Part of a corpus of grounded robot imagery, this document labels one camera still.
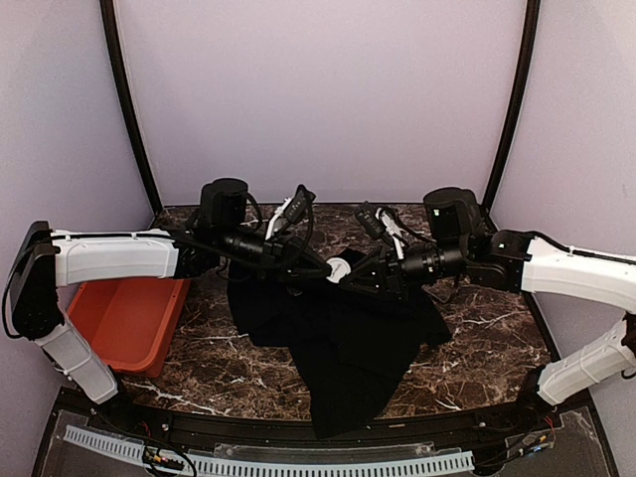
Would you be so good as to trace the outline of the black t-shirt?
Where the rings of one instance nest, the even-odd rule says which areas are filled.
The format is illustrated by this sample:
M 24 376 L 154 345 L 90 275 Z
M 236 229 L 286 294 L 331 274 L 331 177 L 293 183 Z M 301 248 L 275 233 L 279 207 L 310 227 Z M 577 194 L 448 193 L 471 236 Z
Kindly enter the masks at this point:
M 342 410 L 364 420 L 383 412 L 403 375 L 426 344 L 437 347 L 451 333 L 419 286 L 405 302 L 348 293 L 327 279 L 293 283 L 261 281 L 232 263 L 228 302 L 238 331 L 259 347 L 289 350 L 310 392 L 311 418 Z M 287 288 L 302 290 L 294 297 Z

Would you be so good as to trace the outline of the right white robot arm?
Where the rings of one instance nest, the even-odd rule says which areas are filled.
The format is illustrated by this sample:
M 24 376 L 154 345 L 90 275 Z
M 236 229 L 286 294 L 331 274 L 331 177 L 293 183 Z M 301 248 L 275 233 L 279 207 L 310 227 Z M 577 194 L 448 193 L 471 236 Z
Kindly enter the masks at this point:
M 474 193 L 447 187 L 423 198 L 431 235 L 404 243 L 395 212 L 368 203 L 356 219 L 382 245 L 351 264 L 331 258 L 330 281 L 367 296 L 403 301 L 415 284 L 465 275 L 507 292 L 553 293 L 620 308 L 624 317 L 590 344 L 528 373 L 507 421 L 531 429 L 546 408 L 635 366 L 635 259 L 566 246 L 539 232 L 492 231 Z

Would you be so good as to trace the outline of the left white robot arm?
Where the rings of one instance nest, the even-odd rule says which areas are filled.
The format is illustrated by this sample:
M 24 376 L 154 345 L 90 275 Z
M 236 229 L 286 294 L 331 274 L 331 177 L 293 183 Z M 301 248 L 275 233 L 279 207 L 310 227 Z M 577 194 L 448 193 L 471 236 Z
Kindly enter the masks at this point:
M 10 339 L 39 346 L 85 395 L 102 404 L 100 414 L 119 433 L 140 424 L 139 409 L 119 396 L 113 371 L 80 335 L 59 305 L 58 288 L 87 281 L 152 277 L 194 278 L 222 259 L 261 279 L 282 282 L 326 278 L 327 261 L 310 246 L 315 196 L 304 185 L 269 219 L 244 225 L 256 201 L 245 181 L 217 179 L 202 188 L 199 208 L 180 229 L 141 232 L 55 231 L 32 223 L 8 273 L 1 298 L 1 322 Z M 296 238 L 288 228 L 307 223 Z

